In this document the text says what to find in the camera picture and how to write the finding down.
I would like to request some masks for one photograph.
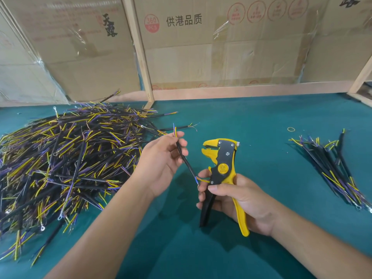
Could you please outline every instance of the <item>bundle of cables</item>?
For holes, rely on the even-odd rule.
[[[309,136],[307,140],[300,136],[299,140],[290,139],[302,149],[303,155],[311,162],[332,191],[356,209],[366,209],[372,213],[372,205],[359,191],[355,180],[346,165],[342,155],[342,146],[345,129],[342,130],[338,140],[320,144],[320,139],[315,141]]]
[[[15,243],[0,259],[19,258],[22,246],[59,220],[32,262],[83,209],[99,210],[133,173],[144,145],[170,129],[150,121],[156,111],[105,100],[39,119],[0,139],[0,236]],[[181,126],[178,129],[193,127]]]

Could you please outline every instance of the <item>red circular logo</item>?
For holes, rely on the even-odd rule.
[[[259,22],[266,13],[266,5],[263,1],[252,3],[247,12],[247,19],[251,23]]]
[[[309,6],[308,0],[293,0],[288,8],[288,16],[290,19],[300,18],[304,15]]]
[[[287,9],[285,0],[274,0],[267,9],[267,17],[273,22],[280,19]]]
[[[158,32],[160,28],[159,19],[153,14],[148,14],[145,16],[145,28],[150,33]]]
[[[227,19],[231,24],[241,23],[245,17],[245,7],[241,3],[235,3],[227,12]]]

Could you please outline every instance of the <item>green table surface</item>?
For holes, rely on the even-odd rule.
[[[71,106],[57,108],[63,112]],[[154,108],[160,113],[179,112],[154,119],[158,127],[200,122],[198,131],[185,131],[188,160],[196,172],[212,165],[201,153],[205,140],[240,141],[235,159],[238,173],[301,216],[372,255],[372,215],[356,211],[335,196],[288,141],[300,135],[335,140],[346,128],[344,157],[360,190],[372,201],[371,108],[339,94],[168,101],[156,102]],[[53,113],[53,106],[0,108],[0,135],[23,127],[31,117]],[[288,127],[296,131],[289,132]],[[145,215],[118,278],[314,278],[276,241],[255,233],[244,238],[238,225],[221,213],[214,212],[210,225],[201,230],[197,201],[195,182],[182,165],[169,189]],[[70,234],[60,231],[32,268],[31,256],[52,229],[30,240],[19,261],[0,262],[0,278],[42,278],[98,213],[91,208],[79,216]],[[15,235],[5,236],[0,251],[14,240]]]

